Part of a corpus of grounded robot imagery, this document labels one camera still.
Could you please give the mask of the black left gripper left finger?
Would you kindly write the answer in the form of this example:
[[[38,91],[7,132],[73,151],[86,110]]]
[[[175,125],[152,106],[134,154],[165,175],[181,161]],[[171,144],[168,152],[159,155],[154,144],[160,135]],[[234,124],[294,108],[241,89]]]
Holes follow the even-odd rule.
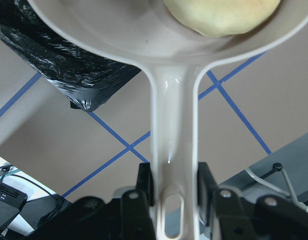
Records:
[[[136,186],[109,203],[86,196],[48,220],[28,240],[154,240],[150,217],[154,184],[149,163],[138,168]]]

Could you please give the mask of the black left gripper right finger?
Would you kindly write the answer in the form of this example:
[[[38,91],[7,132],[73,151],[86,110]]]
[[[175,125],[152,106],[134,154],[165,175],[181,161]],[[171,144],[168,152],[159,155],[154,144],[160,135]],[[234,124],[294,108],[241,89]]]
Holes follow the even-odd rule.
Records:
[[[308,240],[308,212],[277,195],[255,203],[219,187],[205,162],[198,163],[198,206],[213,240]]]

